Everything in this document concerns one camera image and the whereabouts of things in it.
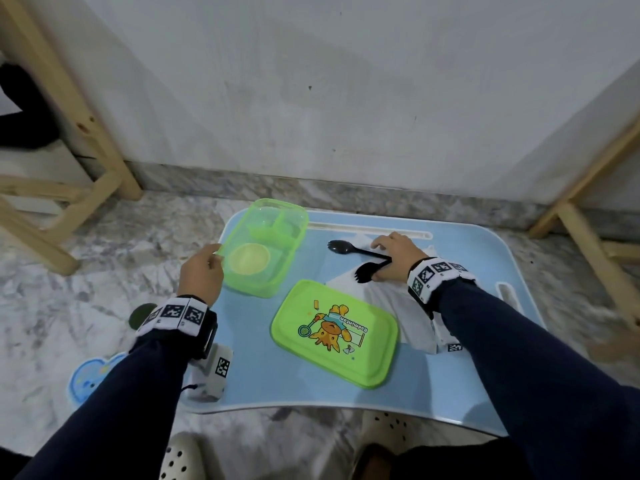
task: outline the marble floor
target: marble floor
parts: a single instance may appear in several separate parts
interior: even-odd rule
[[[142,303],[177,287],[180,265],[220,236],[247,201],[146,192],[139,202],[109,201],[67,243],[82,259],[69,277],[48,273],[0,243],[0,445],[33,454],[71,413],[69,373],[87,357],[126,350],[127,318]],[[590,340],[623,327],[610,299],[569,238],[531,241],[497,230],[518,262],[549,331],[584,354]],[[640,272],[630,269],[637,278]],[[601,365],[640,387],[640,356]],[[362,412],[280,408],[192,415],[178,411],[173,430],[193,431],[215,479],[345,478]],[[490,437],[420,421],[423,444],[472,444]]]

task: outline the white napkin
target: white napkin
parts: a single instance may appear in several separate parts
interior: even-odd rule
[[[360,249],[371,249],[371,238],[358,233],[347,241]],[[386,251],[374,250],[377,253],[388,255]],[[429,256],[436,256],[436,250],[429,246],[423,251]],[[367,260],[382,262],[380,258],[366,256]],[[439,314],[434,314],[434,319],[429,320],[424,310],[409,295],[406,283],[397,282],[369,282],[358,283],[355,280],[355,271],[359,267],[341,274],[337,278],[326,282],[330,288],[350,294],[354,298],[361,299],[373,306],[382,308],[396,317],[400,329],[400,341],[411,345],[414,349],[422,350],[427,354],[436,354],[438,346],[441,350],[460,350],[458,341],[453,337]]]

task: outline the gray marble baseboard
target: gray marble baseboard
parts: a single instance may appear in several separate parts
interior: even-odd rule
[[[104,171],[92,158],[79,157],[78,160],[94,178]],[[525,230],[547,209],[546,205],[537,203],[272,177],[238,171],[140,162],[127,162],[127,165],[145,190],[234,200],[275,198],[304,207],[377,216]],[[640,241],[640,213],[586,209],[585,214],[601,237]],[[563,231],[561,225],[555,229],[555,232]]]

